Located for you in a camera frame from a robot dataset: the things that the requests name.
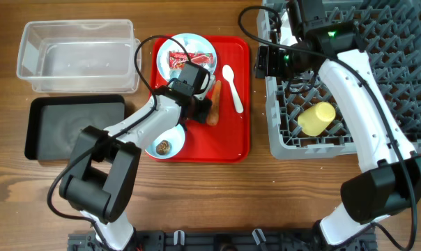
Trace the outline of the red snack wrapper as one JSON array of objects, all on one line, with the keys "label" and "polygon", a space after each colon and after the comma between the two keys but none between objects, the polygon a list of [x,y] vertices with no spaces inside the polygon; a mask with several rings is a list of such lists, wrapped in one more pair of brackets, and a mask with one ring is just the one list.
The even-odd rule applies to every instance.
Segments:
[{"label": "red snack wrapper", "polygon": [[184,53],[169,52],[169,68],[173,70],[182,69],[185,62],[191,59],[191,62],[200,66],[210,66],[214,63],[214,56],[211,53]]}]

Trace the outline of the brown food scrap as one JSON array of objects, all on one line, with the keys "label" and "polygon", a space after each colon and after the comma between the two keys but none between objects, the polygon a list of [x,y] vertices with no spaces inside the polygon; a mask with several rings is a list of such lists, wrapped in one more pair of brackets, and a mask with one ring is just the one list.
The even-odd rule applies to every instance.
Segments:
[{"label": "brown food scrap", "polygon": [[171,144],[167,140],[162,140],[155,148],[159,155],[167,155],[171,150]]}]

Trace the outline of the yellow plastic cup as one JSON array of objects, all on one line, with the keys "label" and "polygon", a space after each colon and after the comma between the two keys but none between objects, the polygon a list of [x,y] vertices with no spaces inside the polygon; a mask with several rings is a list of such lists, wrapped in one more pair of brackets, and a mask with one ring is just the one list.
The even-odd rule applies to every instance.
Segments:
[{"label": "yellow plastic cup", "polygon": [[329,102],[318,102],[298,117],[298,125],[308,136],[319,136],[335,119],[335,108]]}]

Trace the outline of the light blue small bowl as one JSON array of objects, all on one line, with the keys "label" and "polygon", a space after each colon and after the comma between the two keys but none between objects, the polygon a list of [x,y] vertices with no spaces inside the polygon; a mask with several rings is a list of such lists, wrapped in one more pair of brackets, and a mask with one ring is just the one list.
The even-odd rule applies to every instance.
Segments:
[{"label": "light blue small bowl", "polygon": [[[162,141],[167,140],[171,144],[171,150],[167,155],[159,155],[156,153],[156,146]],[[166,160],[177,155],[185,144],[185,129],[179,124],[157,137],[146,149],[145,152],[158,160]]]}]

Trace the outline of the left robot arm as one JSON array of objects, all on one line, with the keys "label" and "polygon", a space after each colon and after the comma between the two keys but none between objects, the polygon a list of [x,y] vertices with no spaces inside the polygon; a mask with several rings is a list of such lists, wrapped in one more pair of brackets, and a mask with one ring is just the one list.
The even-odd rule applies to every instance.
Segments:
[{"label": "left robot arm", "polygon": [[208,70],[187,59],[179,76],[150,89],[148,102],[127,119],[104,130],[81,131],[67,167],[47,193],[53,213],[87,221],[94,230],[69,250],[140,250],[125,208],[141,152],[188,119],[205,122],[212,105],[206,94],[214,83]]}]

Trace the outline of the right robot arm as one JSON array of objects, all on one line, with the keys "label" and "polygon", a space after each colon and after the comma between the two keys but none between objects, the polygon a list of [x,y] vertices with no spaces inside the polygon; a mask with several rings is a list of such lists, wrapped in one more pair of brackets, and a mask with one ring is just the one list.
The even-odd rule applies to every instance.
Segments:
[{"label": "right robot arm", "polygon": [[372,75],[365,42],[353,22],[328,20],[321,1],[286,4],[293,45],[260,40],[259,79],[291,80],[311,70],[330,90],[347,124],[361,174],[341,187],[341,204],[314,225],[315,250],[341,248],[381,221],[411,210],[407,248],[418,230],[421,155],[397,125]]}]

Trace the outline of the white tissue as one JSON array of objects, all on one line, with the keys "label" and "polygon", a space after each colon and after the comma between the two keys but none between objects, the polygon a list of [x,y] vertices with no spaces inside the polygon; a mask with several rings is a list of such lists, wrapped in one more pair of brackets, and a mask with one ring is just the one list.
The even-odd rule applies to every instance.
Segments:
[{"label": "white tissue", "polygon": [[171,45],[168,47],[169,52],[184,52],[182,47],[189,53],[208,53],[207,46],[200,40],[191,38],[176,38],[181,45],[171,41]]}]

